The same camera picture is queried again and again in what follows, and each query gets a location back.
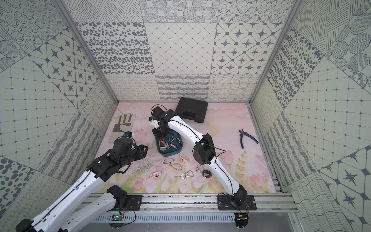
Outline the beige triangular watch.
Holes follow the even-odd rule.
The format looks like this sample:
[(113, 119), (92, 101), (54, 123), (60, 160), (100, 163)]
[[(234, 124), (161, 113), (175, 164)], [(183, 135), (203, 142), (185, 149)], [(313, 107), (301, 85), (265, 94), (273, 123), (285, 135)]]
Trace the beige triangular watch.
[(181, 143), (182, 143), (181, 139), (176, 137), (171, 141), (171, 147), (175, 148), (175, 149), (178, 149), (178, 147), (181, 145)]

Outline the pink white watch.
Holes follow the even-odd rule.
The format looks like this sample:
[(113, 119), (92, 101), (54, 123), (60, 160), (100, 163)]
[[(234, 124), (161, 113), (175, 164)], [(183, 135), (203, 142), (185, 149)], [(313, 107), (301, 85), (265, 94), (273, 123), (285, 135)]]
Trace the pink white watch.
[(161, 171), (153, 172), (149, 175), (149, 178), (159, 178), (162, 175)]

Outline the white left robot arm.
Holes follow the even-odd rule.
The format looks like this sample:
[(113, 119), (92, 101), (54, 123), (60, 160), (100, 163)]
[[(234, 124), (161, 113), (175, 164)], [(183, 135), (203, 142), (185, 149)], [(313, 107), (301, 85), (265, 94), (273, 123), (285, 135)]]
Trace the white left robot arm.
[(147, 156), (148, 147), (137, 145), (131, 137), (115, 140), (112, 149), (94, 159), (81, 177), (51, 206), (33, 219), (23, 219), (15, 228), (17, 232), (77, 232), (100, 214), (109, 210), (133, 208), (128, 195), (114, 185), (104, 195), (88, 206), (76, 211), (79, 205), (111, 176), (129, 168), (134, 161)]

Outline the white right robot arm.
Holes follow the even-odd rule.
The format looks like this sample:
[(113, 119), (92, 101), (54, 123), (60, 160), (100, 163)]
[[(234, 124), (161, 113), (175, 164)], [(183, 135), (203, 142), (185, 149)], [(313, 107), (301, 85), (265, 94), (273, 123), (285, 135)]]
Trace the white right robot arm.
[(202, 134), (185, 123), (173, 110), (164, 111), (157, 104), (151, 109), (149, 118), (154, 127), (152, 133), (158, 140), (164, 140), (171, 131), (175, 131), (193, 145), (193, 157), (200, 164), (206, 166), (207, 170), (216, 177), (224, 187), (230, 202), (235, 207), (242, 207), (247, 199), (246, 189), (236, 181), (220, 161), (223, 149), (218, 149), (209, 134)]

